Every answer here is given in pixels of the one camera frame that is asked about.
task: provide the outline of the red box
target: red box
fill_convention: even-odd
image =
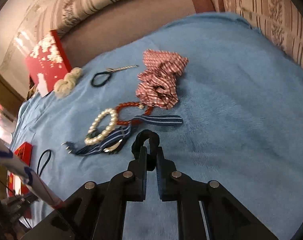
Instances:
[[[50,31],[26,57],[30,77],[42,97],[72,70],[55,30]]]
[[[31,150],[32,150],[32,145],[24,142],[22,145],[18,147],[17,150],[15,150],[14,154],[16,154],[24,163],[26,163],[28,166],[30,166],[30,159],[31,159]],[[9,173],[8,176],[8,188],[11,190],[14,190],[15,188],[15,179],[19,179],[17,175],[14,175],[13,173]],[[16,194],[27,194],[29,192],[29,189],[24,185],[20,184],[20,192],[16,191]],[[13,196],[13,193],[11,191],[8,191],[9,197]],[[30,208],[26,210],[26,212],[23,215],[26,218],[31,218],[31,211]]]

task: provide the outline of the blue blanket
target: blue blanket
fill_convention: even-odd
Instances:
[[[140,125],[119,154],[69,155],[61,143],[83,147],[102,110],[137,101],[137,74],[145,69],[146,49],[188,57],[178,78],[179,103],[153,111],[180,115],[184,124]],[[103,87],[90,86],[96,72],[126,65],[140,67],[115,73]],[[179,171],[203,182],[218,180],[280,240],[293,236],[303,222],[303,70],[242,17],[187,17],[96,57],[83,71],[66,98],[37,95],[22,105],[11,145],[33,145],[33,169],[44,150],[53,150],[42,179],[59,197],[66,199],[86,181],[102,183],[126,170],[136,134],[150,129],[159,134],[165,157]],[[124,109],[120,117],[128,120],[139,113],[138,108]],[[33,225],[51,211],[35,203]],[[148,172],[147,199],[128,203],[123,239],[177,238],[176,205],[159,200],[156,172]]]

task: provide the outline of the blue striped strap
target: blue striped strap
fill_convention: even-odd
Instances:
[[[147,116],[136,115],[132,120],[140,120],[144,123],[158,125],[158,126],[176,126],[183,123],[182,118],[179,115],[159,115],[159,116]],[[123,139],[125,142],[132,131],[131,123],[125,127],[119,127],[113,130],[103,141],[95,145],[89,145],[81,148],[75,155],[86,156],[99,154],[103,149],[116,144],[119,140]]]

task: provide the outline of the red and white fabric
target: red and white fabric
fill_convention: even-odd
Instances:
[[[176,75],[182,75],[188,59],[176,52],[147,49],[143,62],[147,69],[138,74],[142,83],[138,85],[136,96],[147,106],[172,108],[178,102]]]

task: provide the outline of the cable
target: cable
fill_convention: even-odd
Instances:
[[[7,185],[4,184],[1,180],[0,180],[0,183],[1,183],[4,187],[6,187],[11,193],[13,193],[13,194],[15,195],[15,192],[12,191]]]
[[[46,162],[44,163],[43,167],[41,168],[41,170],[40,170],[40,172],[39,172],[40,161],[41,161],[41,159],[43,158],[44,154],[47,153],[47,152],[49,153],[48,158],[47,158]],[[44,168],[46,167],[46,165],[48,164],[48,162],[50,161],[51,154],[52,154],[52,152],[51,152],[51,150],[49,150],[49,149],[48,149],[48,150],[45,150],[45,151],[41,154],[41,156],[40,156],[40,158],[39,158],[39,161],[38,161],[38,166],[37,166],[37,175],[38,175],[39,177],[40,177],[41,174],[43,173],[43,170],[44,170]]]

